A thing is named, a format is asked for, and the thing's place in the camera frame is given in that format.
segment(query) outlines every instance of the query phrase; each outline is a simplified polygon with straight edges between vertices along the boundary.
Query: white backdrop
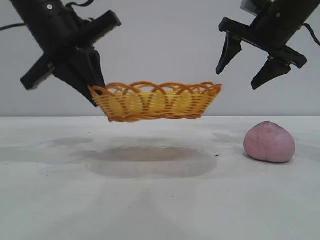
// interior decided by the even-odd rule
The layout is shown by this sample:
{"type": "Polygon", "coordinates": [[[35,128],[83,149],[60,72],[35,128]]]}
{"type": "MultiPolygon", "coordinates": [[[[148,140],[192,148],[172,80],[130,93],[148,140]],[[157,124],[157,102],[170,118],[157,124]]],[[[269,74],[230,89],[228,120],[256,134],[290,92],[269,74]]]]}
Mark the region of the white backdrop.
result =
{"type": "MultiPolygon", "coordinates": [[[[241,0],[96,0],[76,11],[97,18],[113,10],[122,22],[95,45],[106,83],[213,81],[223,84],[223,91],[207,111],[210,116],[320,115],[320,47],[305,28],[289,42],[308,58],[303,69],[293,66],[290,74],[253,91],[251,80],[268,55],[243,43],[243,51],[216,75],[225,41],[218,30],[223,17],[247,25],[254,19],[240,6],[241,0]]],[[[307,21],[320,37],[319,21],[320,8],[307,21]]],[[[0,25],[20,22],[9,0],[1,0],[0,25]]],[[[103,116],[54,77],[37,90],[24,89],[20,78],[42,55],[26,28],[0,32],[0,43],[0,116],[103,116]]]]}

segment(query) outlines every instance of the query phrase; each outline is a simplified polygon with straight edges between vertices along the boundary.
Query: black robotic arm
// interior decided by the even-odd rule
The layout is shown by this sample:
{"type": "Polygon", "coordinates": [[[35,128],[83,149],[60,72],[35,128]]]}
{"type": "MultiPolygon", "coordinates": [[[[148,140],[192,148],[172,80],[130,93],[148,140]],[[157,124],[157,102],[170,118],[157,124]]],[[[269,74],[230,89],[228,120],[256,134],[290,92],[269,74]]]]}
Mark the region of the black robotic arm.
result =
{"type": "Polygon", "coordinates": [[[100,56],[93,45],[121,25],[116,14],[108,11],[97,19],[83,20],[72,8],[72,5],[86,7],[94,0],[66,6],[60,0],[10,1],[44,52],[21,78],[24,87],[35,89],[54,75],[96,106],[88,85],[104,87],[105,82],[100,56]]]}
{"type": "Polygon", "coordinates": [[[221,74],[241,52],[242,41],[269,53],[267,62],[251,82],[254,90],[288,74],[291,64],[301,69],[308,60],[286,44],[303,25],[319,42],[310,26],[304,24],[319,5],[320,0],[243,0],[241,8],[257,17],[250,26],[226,17],[222,20],[219,29],[226,32],[226,37],[216,73],[221,74]]]}

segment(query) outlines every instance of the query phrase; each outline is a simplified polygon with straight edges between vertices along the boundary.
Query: pink object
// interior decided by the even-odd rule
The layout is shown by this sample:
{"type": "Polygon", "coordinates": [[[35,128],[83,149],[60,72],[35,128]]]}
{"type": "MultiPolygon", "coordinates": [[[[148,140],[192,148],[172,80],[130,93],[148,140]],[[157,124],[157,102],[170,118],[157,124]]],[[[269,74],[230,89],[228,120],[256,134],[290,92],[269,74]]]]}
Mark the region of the pink object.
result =
{"type": "Polygon", "coordinates": [[[246,134],[243,146],[251,158],[271,163],[287,163],[296,151],[291,134],[269,121],[253,127],[246,134]]]}

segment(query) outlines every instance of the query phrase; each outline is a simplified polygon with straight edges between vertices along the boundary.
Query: orange basket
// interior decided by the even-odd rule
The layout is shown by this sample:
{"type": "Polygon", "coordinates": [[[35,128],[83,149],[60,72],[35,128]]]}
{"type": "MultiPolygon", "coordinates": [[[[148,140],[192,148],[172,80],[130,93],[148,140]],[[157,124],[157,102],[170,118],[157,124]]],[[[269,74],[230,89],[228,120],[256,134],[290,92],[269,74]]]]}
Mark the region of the orange basket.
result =
{"type": "Polygon", "coordinates": [[[221,84],[161,85],[141,81],[131,85],[110,83],[89,86],[95,103],[110,122],[133,123],[140,120],[201,118],[222,90],[221,84]]]}

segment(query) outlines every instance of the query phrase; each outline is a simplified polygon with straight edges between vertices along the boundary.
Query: white tabletop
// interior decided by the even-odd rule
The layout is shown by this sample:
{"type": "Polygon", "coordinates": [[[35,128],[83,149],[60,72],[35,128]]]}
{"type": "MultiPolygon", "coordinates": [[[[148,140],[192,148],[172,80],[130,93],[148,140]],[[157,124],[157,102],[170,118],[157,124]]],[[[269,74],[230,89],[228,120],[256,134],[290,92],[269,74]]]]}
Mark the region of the white tabletop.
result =
{"type": "Polygon", "coordinates": [[[320,117],[0,118],[1,240],[319,240],[320,117]],[[246,157],[262,121],[290,163],[246,157]]]}

